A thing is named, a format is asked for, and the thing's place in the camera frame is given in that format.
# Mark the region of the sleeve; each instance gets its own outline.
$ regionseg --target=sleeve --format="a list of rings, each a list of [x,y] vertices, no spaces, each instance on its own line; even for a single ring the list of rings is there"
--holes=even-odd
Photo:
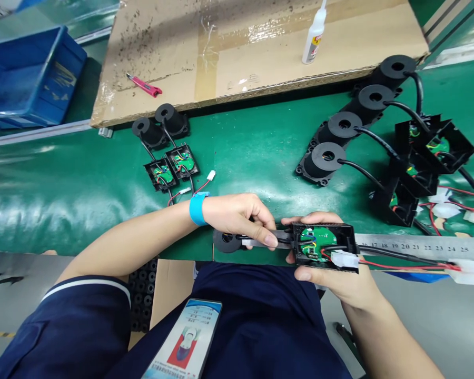
[[[107,276],[51,288],[0,357],[0,378],[102,377],[127,352],[130,292]]]

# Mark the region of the blue wristband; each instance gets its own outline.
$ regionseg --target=blue wristband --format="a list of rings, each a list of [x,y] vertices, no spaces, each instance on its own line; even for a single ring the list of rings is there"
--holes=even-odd
[[[202,203],[206,196],[208,196],[208,194],[196,194],[190,200],[190,217],[196,226],[208,225],[204,220],[204,215],[202,214]]]

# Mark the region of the forearm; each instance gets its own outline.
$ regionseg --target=forearm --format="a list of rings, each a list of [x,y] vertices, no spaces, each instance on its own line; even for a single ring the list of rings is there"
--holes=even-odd
[[[384,297],[368,311],[342,307],[371,378],[444,378]]]
[[[82,275],[129,275],[197,228],[189,206],[179,203],[113,227],[74,258],[57,282]]]

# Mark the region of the glue bottle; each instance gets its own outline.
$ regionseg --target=glue bottle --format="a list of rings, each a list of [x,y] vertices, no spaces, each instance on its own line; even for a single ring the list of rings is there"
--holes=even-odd
[[[320,46],[320,39],[325,30],[325,20],[327,19],[327,0],[323,0],[321,8],[316,12],[314,21],[309,28],[307,41],[305,43],[304,54],[302,55],[302,63],[312,63]]]

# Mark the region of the pink utility knife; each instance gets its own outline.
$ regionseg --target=pink utility knife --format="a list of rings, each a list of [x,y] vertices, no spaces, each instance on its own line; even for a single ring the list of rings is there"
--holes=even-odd
[[[153,97],[157,97],[158,95],[163,93],[163,91],[159,89],[158,87],[150,86],[149,84],[144,83],[142,80],[140,80],[136,76],[132,76],[128,73],[126,75],[128,76],[128,79],[133,81],[136,85],[138,85],[140,88],[142,88],[144,91],[146,91]]]

